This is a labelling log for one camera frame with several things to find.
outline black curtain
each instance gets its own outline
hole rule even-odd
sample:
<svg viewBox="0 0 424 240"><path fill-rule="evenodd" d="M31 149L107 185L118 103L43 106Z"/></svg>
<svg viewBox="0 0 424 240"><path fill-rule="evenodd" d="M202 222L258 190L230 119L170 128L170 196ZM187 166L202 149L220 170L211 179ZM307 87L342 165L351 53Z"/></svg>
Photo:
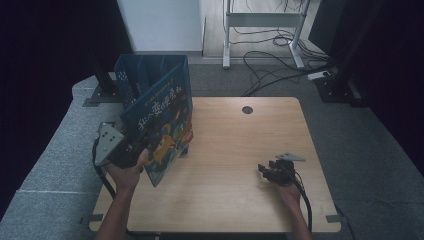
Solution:
<svg viewBox="0 0 424 240"><path fill-rule="evenodd" d="M354 68L368 105L424 174L424 4L386 0Z"/></svg>
<svg viewBox="0 0 424 240"><path fill-rule="evenodd" d="M0 3L1 191L3 216L72 101L72 86L114 71L131 45L116 1Z"/></svg>

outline power strip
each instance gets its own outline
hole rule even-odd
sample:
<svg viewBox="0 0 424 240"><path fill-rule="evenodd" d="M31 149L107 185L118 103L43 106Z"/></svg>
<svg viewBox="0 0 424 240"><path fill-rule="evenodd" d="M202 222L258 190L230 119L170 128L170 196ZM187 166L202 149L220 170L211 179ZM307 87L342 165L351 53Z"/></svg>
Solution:
<svg viewBox="0 0 424 240"><path fill-rule="evenodd" d="M313 81L315 79L320 79L320 78L325 78L330 76L331 74L327 71L322 71L322 72L317 72L317 73L312 73L308 75L308 80L309 81Z"/></svg>

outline gray carpet floor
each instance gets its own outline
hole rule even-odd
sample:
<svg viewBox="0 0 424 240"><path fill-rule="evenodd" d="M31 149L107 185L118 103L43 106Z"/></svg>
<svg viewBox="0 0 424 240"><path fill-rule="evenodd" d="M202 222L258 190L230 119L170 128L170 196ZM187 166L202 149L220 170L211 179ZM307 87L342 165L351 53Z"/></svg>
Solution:
<svg viewBox="0 0 424 240"><path fill-rule="evenodd" d="M277 65L254 65L273 70ZM284 69L281 76L295 72ZM241 96L252 86L242 64L192 64L193 96ZM120 125L120 104L83 107L97 86L94 77L73 88L74 100L50 144L16 192L0 239L93 239L87 217L101 183L91 165L91 147L101 122ZM338 233L315 239L424 239L424 179L368 108L322 103L306 76L280 81L256 96L299 99L334 203L343 212ZM172 235L161 239L282 239L282 235Z"/></svg>

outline wooden table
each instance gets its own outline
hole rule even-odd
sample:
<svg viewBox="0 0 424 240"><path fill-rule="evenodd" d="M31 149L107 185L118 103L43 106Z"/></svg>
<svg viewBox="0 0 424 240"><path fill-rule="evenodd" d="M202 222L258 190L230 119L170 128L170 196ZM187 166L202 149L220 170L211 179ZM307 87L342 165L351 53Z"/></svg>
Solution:
<svg viewBox="0 0 424 240"><path fill-rule="evenodd" d="M296 98L193 98L189 153L157 188L143 173L131 205L128 229L142 232L289 232L291 224L258 163L284 152L295 162L311 202L313 232L338 232L328 223L336 210L302 109ZM251 114L242 108L250 106ZM105 215L112 199L103 187L93 215ZM307 219L306 206L301 199ZM101 222L90 222L96 231Z"/></svg>

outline human arm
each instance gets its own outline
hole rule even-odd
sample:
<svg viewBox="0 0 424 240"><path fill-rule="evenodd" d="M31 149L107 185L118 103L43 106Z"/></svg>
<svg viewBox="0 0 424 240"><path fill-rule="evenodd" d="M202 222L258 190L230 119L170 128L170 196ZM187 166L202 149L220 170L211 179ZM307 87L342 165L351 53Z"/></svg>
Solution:
<svg viewBox="0 0 424 240"><path fill-rule="evenodd" d="M303 218L300 209L300 192L296 185L291 183L289 185L280 185L272 183L280 196L280 199L287 207L290 220L292 223L292 231L296 240L311 240L312 235L309 232L306 221Z"/></svg>
<svg viewBox="0 0 424 240"><path fill-rule="evenodd" d="M112 163L105 166L115 182L116 195L96 235L96 240L125 239L131 200L147 159L148 151L144 149L134 167L121 169Z"/></svg>

